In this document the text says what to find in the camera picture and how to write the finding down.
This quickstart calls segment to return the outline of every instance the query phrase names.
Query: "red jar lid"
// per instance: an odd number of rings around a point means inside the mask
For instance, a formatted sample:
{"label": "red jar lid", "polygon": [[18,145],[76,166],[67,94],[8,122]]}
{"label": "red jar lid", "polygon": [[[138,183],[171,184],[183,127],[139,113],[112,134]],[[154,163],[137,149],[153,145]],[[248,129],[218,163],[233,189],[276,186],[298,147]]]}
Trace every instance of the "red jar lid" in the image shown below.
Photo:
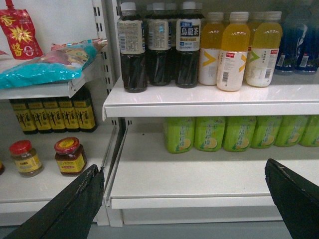
{"label": "red jar lid", "polygon": [[58,154],[69,154],[78,149],[80,141],[76,137],[67,137],[60,141],[57,141],[54,150]]}
{"label": "red jar lid", "polygon": [[15,142],[9,148],[12,154],[27,153],[30,149],[32,149],[32,145],[29,140],[20,140],[18,142]]}

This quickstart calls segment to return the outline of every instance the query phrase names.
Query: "jar label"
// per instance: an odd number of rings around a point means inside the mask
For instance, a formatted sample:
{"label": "jar label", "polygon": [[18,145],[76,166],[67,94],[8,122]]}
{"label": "jar label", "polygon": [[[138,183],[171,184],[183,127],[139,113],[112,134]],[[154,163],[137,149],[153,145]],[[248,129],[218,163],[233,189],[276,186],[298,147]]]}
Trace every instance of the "jar label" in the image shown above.
{"label": "jar label", "polygon": [[76,160],[72,161],[60,161],[57,160],[58,166],[62,173],[79,173],[83,169],[85,162],[83,159],[83,155],[80,156]]}
{"label": "jar label", "polygon": [[15,160],[14,162],[20,173],[33,172],[42,166],[37,154],[34,157],[25,160]]}

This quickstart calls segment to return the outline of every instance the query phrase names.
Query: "shelf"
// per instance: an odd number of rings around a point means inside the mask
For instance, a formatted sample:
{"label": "shelf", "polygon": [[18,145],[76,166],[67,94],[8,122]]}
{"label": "shelf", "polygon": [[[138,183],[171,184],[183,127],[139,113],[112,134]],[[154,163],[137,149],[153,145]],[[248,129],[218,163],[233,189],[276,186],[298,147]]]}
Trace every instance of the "shelf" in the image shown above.
{"label": "shelf", "polygon": [[217,86],[182,89],[149,85],[141,93],[124,91],[120,78],[104,103],[106,117],[178,117],[319,114],[319,75],[274,75],[266,88],[243,84],[237,92]]}

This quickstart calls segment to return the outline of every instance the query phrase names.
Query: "snack bag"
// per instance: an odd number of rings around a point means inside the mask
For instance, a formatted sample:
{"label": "snack bag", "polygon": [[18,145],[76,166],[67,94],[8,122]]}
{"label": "snack bag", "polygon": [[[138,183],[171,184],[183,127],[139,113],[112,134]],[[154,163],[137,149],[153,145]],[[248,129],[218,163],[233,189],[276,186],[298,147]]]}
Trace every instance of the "snack bag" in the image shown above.
{"label": "snack bag", "polygon": [[12,0],[5,0],[8,9],[0,9],[0,25],[15,59],[29,60],[41,56],[42,50],[35,39],[35,29],[28,12],[14,9]]}

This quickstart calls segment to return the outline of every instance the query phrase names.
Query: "store shelf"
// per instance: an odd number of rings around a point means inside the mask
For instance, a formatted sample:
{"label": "store shelf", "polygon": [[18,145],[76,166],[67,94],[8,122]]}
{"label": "store shelf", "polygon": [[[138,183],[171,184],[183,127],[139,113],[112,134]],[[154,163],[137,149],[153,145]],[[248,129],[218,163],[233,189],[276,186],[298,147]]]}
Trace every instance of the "store shelf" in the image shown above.
{"label": "store shelf", "polygon": [[121,210],[125,224],[280,220],[265,181],[268,158],[319,185],[317,148],[273,146],[239,153],[193,148],[170,154],[162,124],[133,124],[109,205]]}
{"label": "store shelf", "polygon": [[243,84],[237,92],[198,85],[182,89],[149,85],[142,93],[124,91],[120,78],[104,103],[106,117],[177,117],[319,114],[319,75],[274,75],[266,88]]}

